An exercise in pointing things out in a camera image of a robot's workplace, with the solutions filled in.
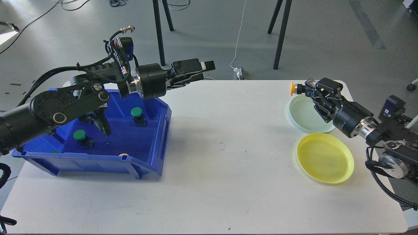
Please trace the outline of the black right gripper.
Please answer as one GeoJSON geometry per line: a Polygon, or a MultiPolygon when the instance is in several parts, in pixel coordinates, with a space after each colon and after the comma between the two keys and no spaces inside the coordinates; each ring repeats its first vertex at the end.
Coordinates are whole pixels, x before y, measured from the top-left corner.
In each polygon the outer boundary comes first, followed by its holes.
{"type": "Polygon", "coordinates": [[[305,81],[305,95],[312,98],[314,108],[326,122],[332,122],[347,137],[360,135],[364,126],[372,123],[373,114],[357,102],[342,95],[343,84],[323,78],[305,81]]]}

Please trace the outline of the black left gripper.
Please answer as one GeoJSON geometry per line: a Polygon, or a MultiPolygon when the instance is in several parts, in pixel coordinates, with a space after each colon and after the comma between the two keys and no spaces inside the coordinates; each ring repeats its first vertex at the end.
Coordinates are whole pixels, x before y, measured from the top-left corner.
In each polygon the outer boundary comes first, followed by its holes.
{"type": "Polygon", "coordinates": [[[214,61],[200,62],[198,58],[175,61],[171,65],[172,69],[163,69],[157,63],[136,67],[137,75],[140,77],[140,94],[144,100],[162,97],[166,95],[167,90],[203,80],[202,72],[216,69],[214,61]]]}

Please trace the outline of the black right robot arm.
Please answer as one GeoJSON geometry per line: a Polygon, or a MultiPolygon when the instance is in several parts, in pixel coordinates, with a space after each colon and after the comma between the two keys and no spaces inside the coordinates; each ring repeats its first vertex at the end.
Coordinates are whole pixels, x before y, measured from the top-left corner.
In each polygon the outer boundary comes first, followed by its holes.
{"type": "Polygon", "coordinates": [[[409,180],[417,186],[417,134],[408,128],[413,119],[405,115],[406,103],[402,99],[390,95],[375,119],[365,107],[346,99],[342,95],[343,85],[334,80],[308,79],[291,89],[292,95],[311,98],[324,122],[331,122],[349,138],[364,138],[367,144],[365,165],[376,183],[396,202],[417,210],[417,203],[391,192],[378,178],[381,175],[409,180]]]}

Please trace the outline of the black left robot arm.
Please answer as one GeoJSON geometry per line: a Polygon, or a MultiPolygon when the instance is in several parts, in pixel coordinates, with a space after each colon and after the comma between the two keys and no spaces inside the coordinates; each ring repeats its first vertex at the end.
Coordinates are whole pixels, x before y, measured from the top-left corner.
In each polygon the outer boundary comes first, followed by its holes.
{"type": "Polygon", "coordinates": [[[213,61],[180,60],[164,69],[140,66],[121,28],[105,40],[107,57],[59,67],[40,76],[18,106],[1,113],[1,155],[39,169],[162,175],[171,118],[160,98],[203,80],[213,61]]]}

